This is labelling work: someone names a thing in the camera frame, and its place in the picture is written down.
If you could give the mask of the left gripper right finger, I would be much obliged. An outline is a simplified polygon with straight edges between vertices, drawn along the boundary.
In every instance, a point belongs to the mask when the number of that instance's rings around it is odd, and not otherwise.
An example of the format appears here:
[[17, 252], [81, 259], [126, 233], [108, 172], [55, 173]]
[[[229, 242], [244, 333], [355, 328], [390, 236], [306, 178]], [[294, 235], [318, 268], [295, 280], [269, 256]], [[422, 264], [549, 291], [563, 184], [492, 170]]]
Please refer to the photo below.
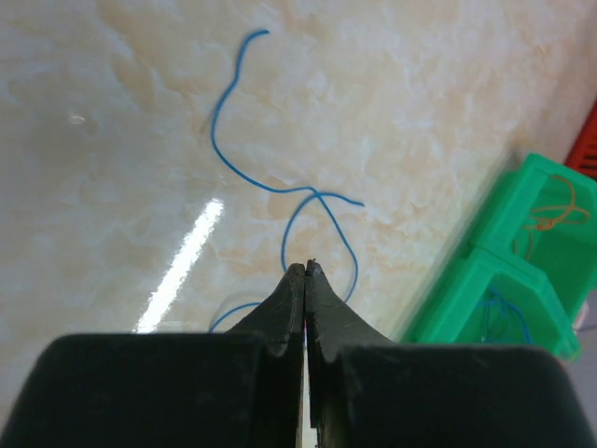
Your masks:
[[401, 344], [306, 268], [310, 423], [322, 447], [592, 447], [562, 364], [522, 345]]

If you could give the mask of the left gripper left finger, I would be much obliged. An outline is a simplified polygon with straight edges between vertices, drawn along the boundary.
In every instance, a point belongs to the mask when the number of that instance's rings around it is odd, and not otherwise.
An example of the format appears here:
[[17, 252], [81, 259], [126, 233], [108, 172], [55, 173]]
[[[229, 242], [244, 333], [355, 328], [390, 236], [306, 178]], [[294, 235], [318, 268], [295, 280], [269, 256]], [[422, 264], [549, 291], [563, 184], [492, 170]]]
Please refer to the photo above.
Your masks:
[[223, 333], [72, 334], [37, 359], [5, 447], [294, 447], [305, 269]]

